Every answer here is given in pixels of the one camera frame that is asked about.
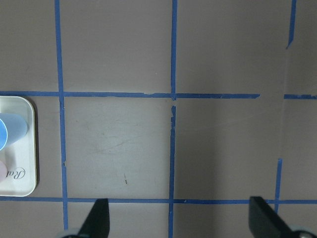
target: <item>blue tape line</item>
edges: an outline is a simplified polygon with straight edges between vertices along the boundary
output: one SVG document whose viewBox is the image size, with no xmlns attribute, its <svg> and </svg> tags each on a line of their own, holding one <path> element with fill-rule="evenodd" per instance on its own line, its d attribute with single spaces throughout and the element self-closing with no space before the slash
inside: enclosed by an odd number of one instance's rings
<svg viewBox="0 0 317 238">
<path fill-rule="evenodd" d="M 169 93 L 64 92 L 65 97 L 170 98 Z"/>
<path fill-rule="evenodd" d="M 171 97 L 176 100 L 176 38 L 177 38 L 177 0 L 172 0 L 172 39 L 171 39 Z"/>
<path fill-rule="evenodd" d="M 177 93 L 177 98 L 255 99 L 260 94 Z"/>
<path fill-rule="evenodd" d="M 282 177 L 282 166 L 283 160 L 278 159 L 277 161 L 277 171 L 276 171 L 276 185 L 275 185 L 275 212 L 278 213 L 279 206 L 279 197 L 280 197 L 280 188 L 281 188 L 281 177 Z"/>
<path fill-rule="evenodd" d="M 68 198 L 68 202 L 95 202 L 98 198 Z M 169 203 L 169 199 L 109 198 L 109 203 Z"/>
<path fill-rule="evenodd" d="M 0 91 L 1 96 L 39 96 L 58 97 L 59 92 L 39 92 L 39 91 Z"/>
<path fill-rule="evenodd" d="M 317 200 L 280 200 L 279 204 L 317 204 Z"/>
<path fill-rule="evenodd" d="M 317 99 L 317 95 L 310 95 L 310 94 L 303 94 L 303 95 L 296 95 L 296 94 L 284 94 L 284 99 L 310 99 L 315 100 Z"/>
<path fill-rule="evenodd" d="M 168 237 L 173 237 L 174 218 L 174 172 L 175 172 L 175 127 L 176 107 L 172 106 L 171 130 L 170 130 L 170 160 L 169 160 L 169 206 L 168 206 Z"/>
<path fill-rule="evenodd" d="M 292 9 L 291 9 L 291 19 L 289 24 L 289 36 L 288 36 L 288 45 L 287 49 L 290 47 L 294 40 L 294 34 L 295 34 L 295 18 L 296 18 L 296 1 L 292 0 Z"/>
<path fill-rule="evenodd" d="M 64 110 L 64 85 L 63 85 L 63 68 L 61 55 L 61 33 L 60 33 L 60 8 L 59 0 L 55 0 L 55 31 L 56 31 L 56 55 L 57 55 L 57 72 L 58 72 L 58 92 L 59 92 L 59 120 L 60 120 L 60 149 L 61 149 L 61 180 L 62 180 L 62 197 L 63 197 L 63 217 L 64 230 L 68 229 L 68 204 L 67 204 L 67 176 L 66 166 L 66 148 L 65 148 L 65 110 Z"/>
<path fill-rule="evenodd" d="M 268 204 L 274 204 L 275 200 L 266 199 Z M 221 204 L 249 204 L 248 199 L 233 200 L 195 200 L 195 199 L 175 199 L 176 204 L 201 204 L 201 205 L 221 205 Z"/>
<path fill-rule="evenodd" d="M 60 197 L 1 197 L 0 201 L 17 202 L 62 202 Z"/>
</svg>

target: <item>white tray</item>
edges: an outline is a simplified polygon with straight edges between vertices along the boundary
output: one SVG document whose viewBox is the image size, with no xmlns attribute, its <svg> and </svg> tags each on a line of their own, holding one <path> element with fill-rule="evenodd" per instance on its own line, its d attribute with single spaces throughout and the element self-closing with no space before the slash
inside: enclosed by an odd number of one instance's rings
<svg viewBox="0 0 317 238">
<path fill-rule="evenodd" d="M 0 160 L 8 169 L 7 177 L 0 182 L 0 196 L 24 197 L 33 192 L 37 181 L 34 109 L 24 98 L 0 96 L 0 112 L 19 114 L 28 124 L 22 139 L 0 151 Z"/>
</svg>

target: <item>grid square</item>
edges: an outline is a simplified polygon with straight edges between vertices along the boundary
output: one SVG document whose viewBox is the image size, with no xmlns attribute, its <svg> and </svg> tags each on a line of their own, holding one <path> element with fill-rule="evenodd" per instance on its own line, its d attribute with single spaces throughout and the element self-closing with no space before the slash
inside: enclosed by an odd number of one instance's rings
<svg viewBox="0 0 317 238">
<path fill-rule="evenodd" d="M 56 91 L 54 1 L 1 1 L 0 90 Z"/>
<path fill-rule="evenodd" d="M 281 93 L 289 0 L 180 0 L 177 92 Z"/>
<path fill-rule="evenodd" d="M 288 49 L 286 93 L 316 94 L 317 2 L 297 1 L 294 41 Z"/>
<path fill-rule="evenodd" d="M 174 205 L 174 238 L 252 238 L 248 205 Z"/>
<path fill-rule="evenodd" d="M 38 117 L 39 182 L 29 196 L 61 197 L 59 100 L 31 97 Z"/>
<path fill-rule="evenodd" d="M 65 108 L 69 197 L 168 198 L 170 99 L 65 98 Z"/>
<path fill-rule="evenodd" d="M 274 198 L 281 101 L 177 101 L 175 198 Z"/>
<path fill-rule="evenodd" d="M 170 0 L 61 1 L 65 91 L 170 92 Z"/>
<path fill-rule="evenodd" d="M 92 206 L 93 203 L 69 203 L 70 227 L 80 228 Z M 168 204 L 110 203 L 109 213 L 109 238 L 168 236 Z"/>
<path fill-rule="evenodd" d="M 60 202 L 2 201 L 0 210 L 1 237 L 53 238 L 63 230 Z"/>
<path fill-rule="evenodd" d="M 316 204 L 281 204 L 279 216 L 291 228 L 306 228 L 305 230 L 317 234 L 317 205 Z"/>
<path fill-rule="evenodd" d="M 281 157 L 281 198 L 316 199 L 316 100 L 286 100 Z"/>
</svg>

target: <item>blue cup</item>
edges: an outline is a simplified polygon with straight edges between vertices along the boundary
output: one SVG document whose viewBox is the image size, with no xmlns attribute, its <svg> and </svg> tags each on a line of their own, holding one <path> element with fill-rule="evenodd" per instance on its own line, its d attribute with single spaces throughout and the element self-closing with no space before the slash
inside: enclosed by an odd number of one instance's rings
<svg viewBox="0 0 317 238">
<path fill-rule="evenodd" d="M 18 114 L 0 113 L 0 150 L 25 136 L 28 125 Z"/>
</svg>

